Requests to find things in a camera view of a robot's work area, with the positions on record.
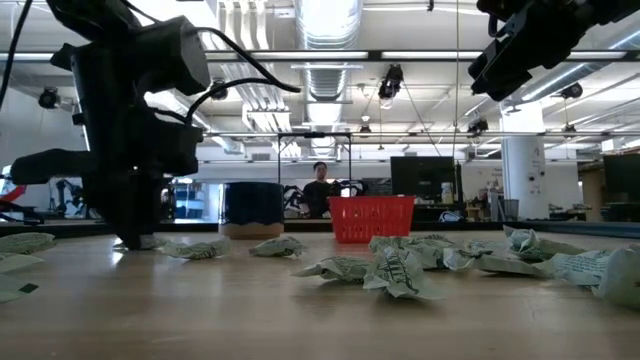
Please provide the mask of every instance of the red basket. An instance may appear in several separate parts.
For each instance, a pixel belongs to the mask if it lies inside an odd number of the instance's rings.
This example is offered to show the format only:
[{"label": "red basket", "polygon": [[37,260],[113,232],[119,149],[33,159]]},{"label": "red basket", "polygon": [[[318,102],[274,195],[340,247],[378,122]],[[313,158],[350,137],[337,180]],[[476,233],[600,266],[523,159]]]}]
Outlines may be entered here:
[{"label": "red basket", "polygon": [[415,196],[330,197],[333,233],[339,243],[368,243],[374,235],[408,236]]}]

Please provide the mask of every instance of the table surface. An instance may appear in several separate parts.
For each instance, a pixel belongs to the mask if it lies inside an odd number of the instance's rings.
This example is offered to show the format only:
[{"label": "table surface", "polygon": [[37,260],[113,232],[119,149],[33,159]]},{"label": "table surface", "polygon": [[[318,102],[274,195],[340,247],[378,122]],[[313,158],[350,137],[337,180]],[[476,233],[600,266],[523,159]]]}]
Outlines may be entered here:
[{"label": "table surface", "polygon": [[[293,278],[324,257],[371,257],[331,234],[292,234],[299,259],[231,254],[186,261],[120,254],[112,236],[63,240],[13,272],[40,285],[0,304],[2,359],[638,359],[640,313],[557,280],[429,272],[440,301],[392,299],[358,285]],[[447,233],[455,241],[499,232]],[[634,240],[546,234],[589,249]],[[216,234],[166,234],[201,241]]]}]

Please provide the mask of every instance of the crumpled paper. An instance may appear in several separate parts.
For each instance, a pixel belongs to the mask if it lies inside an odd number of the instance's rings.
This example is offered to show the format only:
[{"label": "crumpled paper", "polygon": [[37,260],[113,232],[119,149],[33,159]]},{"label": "crumpled paper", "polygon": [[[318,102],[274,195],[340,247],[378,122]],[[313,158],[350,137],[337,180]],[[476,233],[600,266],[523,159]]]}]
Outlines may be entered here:
[{"label": "crumpled paper", "polygon": [[325,280],[362,283],[369,266],[371,266],[371,261],[365,259],[350,256],[332,256],[321,260],[315,265],[297,271],[291,276],[320,276]]},{"label": "crumpled paper", "polygon": [[25,268],[44,260],[31,255],[0,254],[0,274]]},{"label": "crumpled paper", "polygon": [[24,282],[23,280],[0,275],[0,303],[20,299],[25,295],[31,294],[37,288],[37,285]]},{"label": "crumpled paper", "polygon": [[490,255],[485,252],[471,253],[460,249],[444,249],[444,265],[453,271],[482,270],[546,277],[545,273],[519,259]]},{"label": "crumpled paper", "polygon": [[54,235],[45,233],[13,234],[0,238],[0,254],[30,255],[56,245]]},{"label": "crumpled paper", "polygon": [[486,254],[501,257],[509,256],[509,244],[499,241],[471,240],[465,249],[472,254]]},{"label": "crumpled paper", "polygon": [[551,259],[556,254],[578,255],[587,252],[575,246],[538,238],[532,229],[504,227],[511,244],[510,251],[525,261],[540,262]]},{"label": "crumpled paper", "polygon": [[443,250],[457,245],[445,236],[432,234],[426,236],[374,236],[369,242],[369,249],[376,253],[388,246],[406,248],[413,252],[422,264],[422,269],[444,269],[442,262]]},{"label": "crumpled paper", "polygon": [[364,277],[364,289],[384,289],[393,297],[436,300],[442,293],[426,278],[409,250],[389,246],[376,252]]},{"label": "crumpled paper", "polygon": [[640,246],[612,252],[593,293],[612,304],[640,308]]},{"label": "crumpled paper", "polygon": [[578,286],[598,286],[611,254],[608,251],[589,251],[580,255],[557,254],[551,260],[534,264],[547,276],[563,279]]},{"label": "crumpled paper", "polygon": [[225,255],[229,253],[230,249],[231,239],[224,236],[217,241],[193,245],[168,241],[160,247],[160,252],[174,258],[203,260]]},{"label": "crumpled paper", "polygon": [[300,256],[307,249],[300,241],[292,236],[283,236],[267,240],[262,244],[249,249],[249,254],[264,257]]}]

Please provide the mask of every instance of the white pillar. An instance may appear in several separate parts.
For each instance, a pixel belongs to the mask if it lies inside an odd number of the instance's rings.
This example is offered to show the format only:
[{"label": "white pillar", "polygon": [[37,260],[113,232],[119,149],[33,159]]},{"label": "white pillar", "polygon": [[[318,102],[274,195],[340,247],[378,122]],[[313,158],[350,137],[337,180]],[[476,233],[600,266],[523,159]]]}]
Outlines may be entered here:
[{"label": "white pillar", "polygon": [[502,168],[505,199],[519,200],[520,218],[549,218],[546,193],[546,164],[542,107],[539,103],[519,106],[519,112],[502,109],[502,131],[531,132],[531,136],[502,140]]}]

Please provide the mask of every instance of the person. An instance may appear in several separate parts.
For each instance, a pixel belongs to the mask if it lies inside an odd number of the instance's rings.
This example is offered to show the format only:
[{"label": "person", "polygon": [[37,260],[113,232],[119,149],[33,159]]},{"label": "person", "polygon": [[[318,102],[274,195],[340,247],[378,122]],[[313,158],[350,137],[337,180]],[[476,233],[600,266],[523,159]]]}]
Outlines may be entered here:
[{"label": "person", "polygon": [[307,184],[302,190],[304,203],[309,207],[311,218],[322,218],[322,215],[329,211],[329,194],[331,185],[327,183],[327,164],[318,161],[313,164],[313,172],[316,181]]}]

